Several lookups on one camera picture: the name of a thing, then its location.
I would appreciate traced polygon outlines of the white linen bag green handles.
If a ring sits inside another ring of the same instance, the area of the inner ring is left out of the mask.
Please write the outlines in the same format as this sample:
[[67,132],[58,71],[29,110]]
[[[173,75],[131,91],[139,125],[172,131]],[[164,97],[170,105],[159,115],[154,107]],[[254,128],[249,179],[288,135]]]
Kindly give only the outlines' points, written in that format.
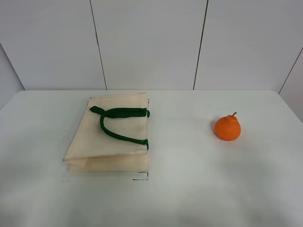
[[146,93],[92,97],[64,157],[70,172],[146,172]]

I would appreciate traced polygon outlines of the orange fruit with stem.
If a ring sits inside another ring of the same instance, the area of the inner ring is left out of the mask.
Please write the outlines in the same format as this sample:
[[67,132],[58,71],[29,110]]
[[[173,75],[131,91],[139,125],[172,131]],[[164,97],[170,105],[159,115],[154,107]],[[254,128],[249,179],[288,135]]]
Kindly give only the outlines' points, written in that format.
[[240,136],[241,125],[235,115],[236,112],[216,121],[214,124],[215,136],[224,141],[236,140]]

